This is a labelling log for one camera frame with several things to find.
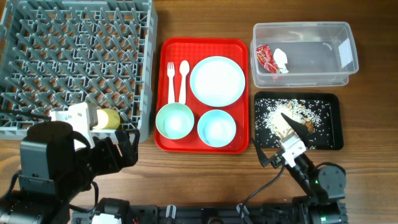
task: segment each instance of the wooden table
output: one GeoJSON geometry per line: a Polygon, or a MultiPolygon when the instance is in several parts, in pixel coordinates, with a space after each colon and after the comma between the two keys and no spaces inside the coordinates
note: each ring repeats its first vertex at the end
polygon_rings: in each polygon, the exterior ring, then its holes
{"type": "MultiPolygon", "coordinates": [[[[398,13],[397,1],[156,1],[157,55],[170,37],[238,38],[249,46],[260,22],[346,21],[358,50],[359,72],[346,86],[289,89],[334,93],[340,100],[345,146],[340,151],[308,151],[315,164],[338,163],[347,170],[350,223],[398,223],[398,13]]],[[[152,74],[157,93],[159,56],[152,74]]],[[[251,109],[261,89],[249,78],[251,109]]],[[[154,97],[152,111],[155,110],[154,97]]],[[[254,134],[251,117],[251,134],[254,134]]],[[[139,162],[118,174],[97,177],[99,196],[133,205],[236,205],[270,181],[278,170],[262,169],[252,145],[238,156],[172,154],[154,143],[154,127],[139,146],[139,162]]],[[[0,192],[19,168],[19,141],[0,144],[0,192]]],[[[286,172],[251,203],[289,202],[303,195],[286,172]]],[[[91,205],[93,192],[77,196],[91,205]]]]}

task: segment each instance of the white label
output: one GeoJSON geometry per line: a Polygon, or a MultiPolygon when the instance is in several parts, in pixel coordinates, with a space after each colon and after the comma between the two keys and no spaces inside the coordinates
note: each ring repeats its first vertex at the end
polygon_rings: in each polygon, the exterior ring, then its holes
{"type": "Polygon", "coordinates": [[[349,39],[344,40],[340,46],[338,46],[340,53],[341,68],[344,68],[347,64],[353,61],[353,53],[351,52],[351,45],[349,39]]]}

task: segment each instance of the light blue bowl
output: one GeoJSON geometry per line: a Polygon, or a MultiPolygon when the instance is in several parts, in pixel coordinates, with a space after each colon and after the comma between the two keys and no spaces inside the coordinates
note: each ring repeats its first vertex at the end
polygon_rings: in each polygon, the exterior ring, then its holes
{"type": "Polygon", "coordinates": [[[227,112],[211,110],[199,119],[198,134],[206,145],[223,147],[234,139],[236,123],[227,112]]]}

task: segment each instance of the red packet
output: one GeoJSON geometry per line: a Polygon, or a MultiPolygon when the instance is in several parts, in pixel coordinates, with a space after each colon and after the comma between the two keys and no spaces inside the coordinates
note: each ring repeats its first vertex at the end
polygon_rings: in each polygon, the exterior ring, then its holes
{"type": "MultiPolygon", "coordinates": [[[[278,73],[279,68],[272,57],[271,49],[268,45],[260,46],[257,48],[257,59],[267,71],[271,73],[278,73]]],[[[280,80],[280,76],[274,76],[274,81],[280,80]]]]}

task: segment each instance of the fork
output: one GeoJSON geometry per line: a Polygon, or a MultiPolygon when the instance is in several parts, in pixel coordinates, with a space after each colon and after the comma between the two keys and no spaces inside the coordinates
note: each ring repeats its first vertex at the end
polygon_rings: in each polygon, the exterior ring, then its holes
{"type": "Polygon", "coordinates": [[[174,63],[169,62],[167,63],[167,76],[169,77],[169,101],[168,103],[174,103],[175,98],[174,98],[174,85],[173,85],[173,77],[175,75],[175,70],[174,70],[174,63]]]}

